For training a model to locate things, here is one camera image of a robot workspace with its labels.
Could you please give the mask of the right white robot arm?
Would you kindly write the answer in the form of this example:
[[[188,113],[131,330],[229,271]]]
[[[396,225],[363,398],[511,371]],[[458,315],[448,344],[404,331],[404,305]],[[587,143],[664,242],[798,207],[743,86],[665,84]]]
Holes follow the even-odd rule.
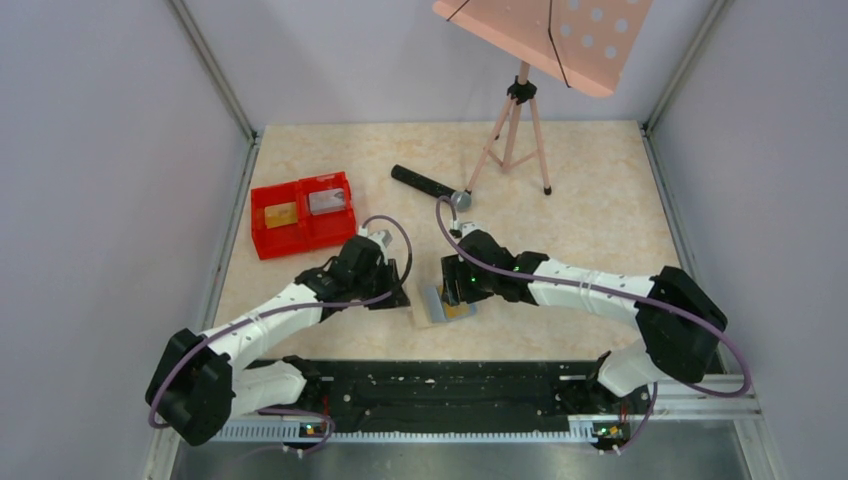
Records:
[[[652,276],[579,268],[547,254],[511,254],[487,232],[462,235],[441,258],[442,300],[450,306],[499,297],[510,303],[577,309],[635,328],[630,345],[603,354],[588,377],[592,388],[625,397],[661,378],[702,381],[727,318],[683,270]]]

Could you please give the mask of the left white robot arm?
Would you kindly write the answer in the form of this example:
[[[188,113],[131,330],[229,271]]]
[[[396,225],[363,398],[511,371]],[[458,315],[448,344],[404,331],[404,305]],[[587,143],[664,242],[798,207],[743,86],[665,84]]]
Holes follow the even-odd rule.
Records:
[[[281,292],[221,326],[182,329],[168,341],[145,393],[149,424],[171,428],[191,446],[202,445],[232,419],[276,405],[292,405],[310,371],[295,359],[257,367],[255,361],[295,333],[349,308],[405,307],[387,230],[348,239],[325,265],[301,272]]]

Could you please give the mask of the silver card in bin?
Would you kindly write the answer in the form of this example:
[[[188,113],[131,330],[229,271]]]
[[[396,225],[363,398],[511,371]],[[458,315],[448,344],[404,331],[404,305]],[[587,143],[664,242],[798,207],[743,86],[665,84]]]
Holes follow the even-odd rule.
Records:
[[[314,191],[308,194],[308,207],[311,215],[325,215],[344,211],[347,197],[343,188]]]

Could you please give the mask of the gold card in bin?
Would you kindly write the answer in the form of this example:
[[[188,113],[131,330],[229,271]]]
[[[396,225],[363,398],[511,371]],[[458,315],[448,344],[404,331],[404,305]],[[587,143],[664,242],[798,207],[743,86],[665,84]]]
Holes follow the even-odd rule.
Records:
[[[298,223],[298,208],[295,202],[269,205],[263,210],[266,229],[276,229]]]

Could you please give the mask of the red plastic bin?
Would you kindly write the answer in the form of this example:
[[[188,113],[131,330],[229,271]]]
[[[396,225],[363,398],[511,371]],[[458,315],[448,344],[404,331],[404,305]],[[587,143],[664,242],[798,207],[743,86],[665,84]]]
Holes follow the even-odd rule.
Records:
[[[344,189],[347,208],[344,211],[325,215],[311,215],[308,194],[333,188]],[[298,223],[266,229],[263,219],[264,208],[286,202],[297,204]],[[261,260],[339,246],[358,230],[350,184],[343,172],[254,188],[250,192],[249,205],[251,238]]]

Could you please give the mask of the black handheld microphone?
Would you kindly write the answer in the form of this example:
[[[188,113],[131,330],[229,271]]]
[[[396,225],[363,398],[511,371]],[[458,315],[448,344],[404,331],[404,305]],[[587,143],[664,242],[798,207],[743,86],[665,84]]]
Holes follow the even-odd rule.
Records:
[[[472,205],[472,197],[468,192],[455,190],[402,165],[394,165],[390,171],[390,176],[433,198],[447,197],[451,201],[452,206],[459,212],[469,210]]]

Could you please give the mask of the pink music stand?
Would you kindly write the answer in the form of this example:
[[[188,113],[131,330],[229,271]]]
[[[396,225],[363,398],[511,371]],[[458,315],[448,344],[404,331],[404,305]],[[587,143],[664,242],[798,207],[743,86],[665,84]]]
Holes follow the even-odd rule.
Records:
[[[502,171],[535,159],[542,191],[551,195],[541,131],[537,69],[593,98],[612,96],[652,7],[652,0],[436,1],[433,12],[520,62],[465,191],[471,194],[484,164]]]

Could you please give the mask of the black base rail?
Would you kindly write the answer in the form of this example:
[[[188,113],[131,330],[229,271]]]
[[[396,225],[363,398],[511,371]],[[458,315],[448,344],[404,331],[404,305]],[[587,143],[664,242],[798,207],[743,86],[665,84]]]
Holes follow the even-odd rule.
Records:
[[[602,391],[591,361],[283,362],[304,375],[295,409],[322,413],[339,434],[565,433],[579,415],[615,424],[644,414],[647,387]]]

